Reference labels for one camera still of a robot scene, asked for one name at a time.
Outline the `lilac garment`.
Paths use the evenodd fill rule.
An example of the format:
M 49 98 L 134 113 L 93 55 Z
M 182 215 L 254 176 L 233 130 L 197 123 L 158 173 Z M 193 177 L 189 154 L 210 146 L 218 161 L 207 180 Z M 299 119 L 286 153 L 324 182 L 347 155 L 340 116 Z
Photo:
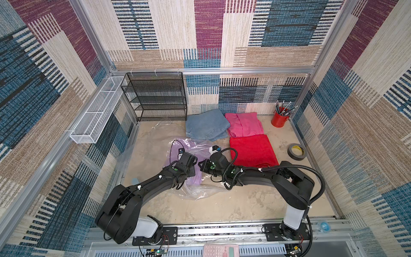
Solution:
M 212 144 L 210 141 L 196 140 L 190 138 L 176 138 L 170 143 L 167 152 L 165 166 L 170 163 L 173 167 L 180 164 L 189 170 L 186 184 L 189 186 L 200 186 L 202 184 L 203 172 L 199 163 L 211 156 Z

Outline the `red garment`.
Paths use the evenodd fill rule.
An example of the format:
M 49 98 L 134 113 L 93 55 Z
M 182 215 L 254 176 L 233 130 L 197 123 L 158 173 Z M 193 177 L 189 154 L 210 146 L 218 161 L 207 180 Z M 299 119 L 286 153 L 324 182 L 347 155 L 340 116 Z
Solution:
M 230 138 L 230 147 L 237 151 L 234 165 L 256 168 L 278 166 L 279 162 L 267 135 Z

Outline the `blue denim jeans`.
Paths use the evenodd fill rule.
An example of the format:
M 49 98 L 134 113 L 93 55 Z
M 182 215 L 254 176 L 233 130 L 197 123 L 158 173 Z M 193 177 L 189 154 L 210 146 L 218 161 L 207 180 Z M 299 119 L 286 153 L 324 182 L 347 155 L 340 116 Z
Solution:
M 229 121 L 219 109 L 189 115 L 186 120 L 186 137 L 216 141 L 228 137 Z

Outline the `pink trousers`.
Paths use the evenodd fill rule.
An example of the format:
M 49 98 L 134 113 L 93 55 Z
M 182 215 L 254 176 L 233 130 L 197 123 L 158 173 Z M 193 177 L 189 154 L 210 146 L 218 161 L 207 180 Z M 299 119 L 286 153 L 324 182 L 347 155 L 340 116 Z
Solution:
M 264 134 L 262 123 L 256 112 L 226 113 L 225 118 L 230 123 L 228 134 L 230 137 L 250 137 Z

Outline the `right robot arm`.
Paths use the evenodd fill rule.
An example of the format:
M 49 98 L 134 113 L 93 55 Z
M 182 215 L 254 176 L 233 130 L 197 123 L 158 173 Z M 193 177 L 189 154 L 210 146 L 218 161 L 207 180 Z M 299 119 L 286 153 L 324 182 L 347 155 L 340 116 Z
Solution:
M 325 180 L 311 167 L 294 165 L 288 161 L 267 168 L 235 166 L 224 154 L 216 152 L 199 163 L 200 170 L 220 177 L 227 190 L 235 186 L 262 185 L 274 187 L 287 203 L 285 217 L 275 229 L 266 227 L 266 233 L 279 233 L 284 240 L 311 239 L 312 228 L 302 230 L 302 221 L 312 204 L 325 192 Z

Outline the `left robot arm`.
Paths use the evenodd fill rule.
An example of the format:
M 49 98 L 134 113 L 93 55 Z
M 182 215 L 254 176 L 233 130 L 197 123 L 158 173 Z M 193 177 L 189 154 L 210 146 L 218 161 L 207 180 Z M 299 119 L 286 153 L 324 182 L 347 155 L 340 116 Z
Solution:
M 195 176 L 197 161 L 195 155 L 185 152 L 144 182 L 115 186 L 96 215 L 95 224 L 116 243 L 124 243 L 136 230 L 143 205 L 166 190 L 179 189 L 187 178 Z

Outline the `light blue flat block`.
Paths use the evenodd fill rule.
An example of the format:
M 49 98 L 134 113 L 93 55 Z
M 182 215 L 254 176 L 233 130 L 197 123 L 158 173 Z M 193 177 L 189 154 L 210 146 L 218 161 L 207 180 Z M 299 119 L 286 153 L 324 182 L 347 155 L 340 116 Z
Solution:
M 137 185 L 139 185 L 140 184 L 140 181 L 137 179 L 137 178 L 133 178 L 132 180 L 131 180 L 131 185 L 132 186 L 137 186 Z

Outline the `black mesh shelf rack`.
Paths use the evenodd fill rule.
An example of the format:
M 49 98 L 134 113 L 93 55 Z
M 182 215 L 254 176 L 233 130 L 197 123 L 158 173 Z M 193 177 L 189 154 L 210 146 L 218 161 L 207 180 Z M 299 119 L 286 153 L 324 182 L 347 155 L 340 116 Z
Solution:
M 187 97 L 181 72 L 129 72 L 121 88 L 139 122 L 187 119 Z

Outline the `red pen holder cup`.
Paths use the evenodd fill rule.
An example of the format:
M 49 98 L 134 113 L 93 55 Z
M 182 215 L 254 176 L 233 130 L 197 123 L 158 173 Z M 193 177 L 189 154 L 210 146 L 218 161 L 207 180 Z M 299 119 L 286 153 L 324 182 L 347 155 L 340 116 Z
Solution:
M 276 107 L 274 111 L 274 116 L 271 120 L 271 125 L 277 128 L 283 127 L 285 123 L 290 119 L 288 111 L 288 108 Z

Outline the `grey tape roll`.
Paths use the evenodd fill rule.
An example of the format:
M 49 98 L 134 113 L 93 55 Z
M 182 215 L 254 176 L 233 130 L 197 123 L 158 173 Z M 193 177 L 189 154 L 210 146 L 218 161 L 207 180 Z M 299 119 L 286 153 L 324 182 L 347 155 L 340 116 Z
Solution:
M 289 145 L 287 153 L 290 158 L 296 161 L 302 161 L 307 156 L 306 149 L 304 148 L 304 146 L 296 143 Z

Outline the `pink calculator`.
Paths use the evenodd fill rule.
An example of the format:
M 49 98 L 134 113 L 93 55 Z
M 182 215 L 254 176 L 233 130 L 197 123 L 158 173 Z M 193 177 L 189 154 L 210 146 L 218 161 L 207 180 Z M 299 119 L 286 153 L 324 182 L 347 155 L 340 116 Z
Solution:
M 205 244 L 203 257 L 239 257 L 239 246 L 234 244 Z

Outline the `blue tape dispenser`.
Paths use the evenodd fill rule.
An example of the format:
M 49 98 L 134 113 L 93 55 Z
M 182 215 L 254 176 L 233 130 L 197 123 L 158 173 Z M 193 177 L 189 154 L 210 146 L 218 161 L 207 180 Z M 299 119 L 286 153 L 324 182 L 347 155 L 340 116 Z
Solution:
M 318 226 L 320 232 L 322 232 L 322 233 L 329 233 L 331 231 L 331 226 L 326 221 L 318 222 L 317 226 Z

